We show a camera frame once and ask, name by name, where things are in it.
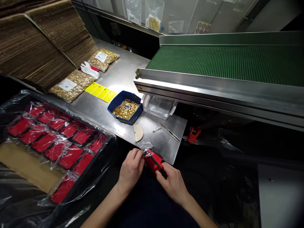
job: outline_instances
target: gold pieces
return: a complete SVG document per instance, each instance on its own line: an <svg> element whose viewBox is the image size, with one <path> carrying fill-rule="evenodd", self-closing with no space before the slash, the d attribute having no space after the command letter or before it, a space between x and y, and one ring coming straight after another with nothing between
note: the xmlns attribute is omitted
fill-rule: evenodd
<svg viewBox="0 0 304 228"><path fill-rule="evenodd" d="M139 104L125 99L121 105L114 109L113 114L122 119L129 120L138 109Z"/></svg>
<svg viewBox="0 0 304 228"><path fill-rule="evenodd" d="M109 64L118 59L118 57L118 54L102 48L91 56L90 65L101 70L102 72L105 72Z"/></svg>
<svg viewBox="0 0 304 228"><path fill-rule="evenodd" d="M95 79L93 77L91 77L85 73L82 73L81 71L78 71L78 70L74 70L72 73L69 74L69 76L66 77L66 79L71 80L73 83L76 83L76 85L74 87L72 85L71 89L69 91L66 91L65 89L62 89L62 87L58 86L62 83L62 82L60 82L60 83L54 85L52 88L50 88L49 92L64 99L68 103L72 102L90 84L92 84L93 81L95 81Z"/></svg>

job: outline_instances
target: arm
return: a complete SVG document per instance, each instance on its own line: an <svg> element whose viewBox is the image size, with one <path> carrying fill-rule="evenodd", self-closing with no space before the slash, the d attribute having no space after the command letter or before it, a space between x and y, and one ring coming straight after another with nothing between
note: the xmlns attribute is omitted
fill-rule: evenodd
<svg viewBox="0 0 304 228"><path fill-rule="evenodd" d="M168 178L165 179L158 171L156 171L156 178L169 197L174 202L182 206L201 228L217 228L187 191L181 172L166 162L163 162L162 165L164 166L164 170L166 171Z"/></svg>
<svg viewBox="0 0 304 228"><path fill-rule="evenodd" d="M116 210L126 200L143 171L143 152L131 150L123 162L117 184L84 222L81 228L106 227Z"/></svg>

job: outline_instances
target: green conveyor belt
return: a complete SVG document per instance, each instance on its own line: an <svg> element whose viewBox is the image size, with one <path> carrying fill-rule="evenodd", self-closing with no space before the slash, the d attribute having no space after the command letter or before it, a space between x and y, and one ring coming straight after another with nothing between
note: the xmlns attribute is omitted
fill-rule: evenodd
<svg viewBox="0 0 304 228"><path fill-rule="evenodd" d="M146 69L304 86L304 47L162 46Z"/></svg>

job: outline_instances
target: hand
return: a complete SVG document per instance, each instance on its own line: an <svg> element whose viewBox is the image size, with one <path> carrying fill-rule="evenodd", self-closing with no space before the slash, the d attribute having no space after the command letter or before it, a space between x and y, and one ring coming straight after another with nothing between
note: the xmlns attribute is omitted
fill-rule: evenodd
<svg viewBox="0 0 304 228"><path fill-rule="evenodd" d="M143 151L134 148L130 150L123 162L117 186L121 193L129 194L143 172Z"/></svg>
<svg viewBox="0 0 304 228"><path fill-rule="evenodd" d="M166 162L163 162L162 165L164 166L164 170L166 171L168 177L165 179L159 171L156 171L155 173L158 182L174 202L184 206L191 198L191 195L186 189L181 172Z"/></svg>

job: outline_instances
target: blue plastic container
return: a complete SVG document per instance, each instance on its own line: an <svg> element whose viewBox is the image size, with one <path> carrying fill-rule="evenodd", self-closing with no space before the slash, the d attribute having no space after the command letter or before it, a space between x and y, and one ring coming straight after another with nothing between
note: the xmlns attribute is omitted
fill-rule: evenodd
<svg viewBox="0 0 304 228"><path fill-rule="evenodd" d="M138 107L136 112L132 115L132 117L129 120L122 119L122 118L117 117L113 114L114 109L117 108L119 105L121 105L121 103L125 99L129 99L131 101L134 101L134 102L140 104L140 106ZM143 108L142 108L143 104L141 104L140 101L141 101L141 99L138 96L136 96L134 93L130 93L130 92L127 92L127 91L123 90L119 94L117 94L117 96L114 97L114 99L111 101L111 103L108 106L108 111L112 114L112 116L114 116L120 122L125 123L125 124L129 124L129 125L133 125L134 122L137 120L137 118L140 116L140 114L143 111Z"/></svg>

